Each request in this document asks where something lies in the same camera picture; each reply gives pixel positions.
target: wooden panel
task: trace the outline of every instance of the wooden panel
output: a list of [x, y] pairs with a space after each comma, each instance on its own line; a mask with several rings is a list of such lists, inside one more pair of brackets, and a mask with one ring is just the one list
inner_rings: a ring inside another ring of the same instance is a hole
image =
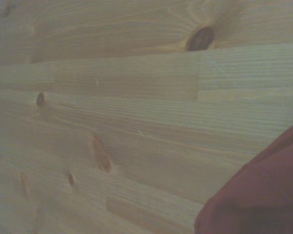
[[12, 234], [191, 234], [292, 124], [293, 0], [0, 1]]
[[3, 0], [0, 65], [293, 42], [293, 0]]

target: wooden wall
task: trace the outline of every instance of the wooden wall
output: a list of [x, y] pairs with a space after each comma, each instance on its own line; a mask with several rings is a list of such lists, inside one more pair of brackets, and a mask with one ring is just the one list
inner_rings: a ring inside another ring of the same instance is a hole
[[292, 124], [293, 0], [0, 1], [12, 234], [191, 234]]

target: dark red fabric fold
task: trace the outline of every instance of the dark red fabric fold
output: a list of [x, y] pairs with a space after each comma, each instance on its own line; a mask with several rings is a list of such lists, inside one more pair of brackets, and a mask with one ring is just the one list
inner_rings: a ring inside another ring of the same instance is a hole
[[241, 234], [256, 208], [293, 207], [293, 126], [244, 165], [195, 220], [195, 234]]

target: red cloth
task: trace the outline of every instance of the red cloth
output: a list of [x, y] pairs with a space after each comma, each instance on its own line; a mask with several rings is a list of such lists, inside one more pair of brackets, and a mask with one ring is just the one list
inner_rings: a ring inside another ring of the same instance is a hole
[[254, 208], [293, 206], [293, 126], [205, 204], [195, 234], [240, 234]]

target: wood knot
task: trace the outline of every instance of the wood knot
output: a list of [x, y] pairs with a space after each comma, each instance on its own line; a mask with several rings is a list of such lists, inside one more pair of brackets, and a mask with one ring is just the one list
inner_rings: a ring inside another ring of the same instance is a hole
[[110, 153], [108, 152], [106, 147], [103, 145], [103, 143], [98, 139], [97, 136], [93, 136], [92, 150], [93, 150], [94, 156], [97, 159], [100, 169], [105, 172], [111, 172], [112, 162], [111, 162]]
[[44, 93], [39, 93], [36, 98], [36, 105], [41, 107], [44, 105]]
[[21, 189], [25, 196], [25, 198], [28, 200], [30, 197], [30, 185], [28, 181], [28, 177], [24, 172], [20, 172], [20, 182], [21, 182]]
[[214, 30], [212, 27], [204, 27], [197, 31], [188, 41], [188, 51], [207, 50], [210, 44], [214, 41]]
[[2, 16], [3, 18], [7, 18], [10, 16], [12, 10], [14, 10], [14, 8], [16, 7], [16, 4], [7, 4], [5, 9], [1, 12], [0, 16]]
[[75, 177], [70, 172], [67, 174], [68, 183], [70, 186], [74, 186], [75, 184]]

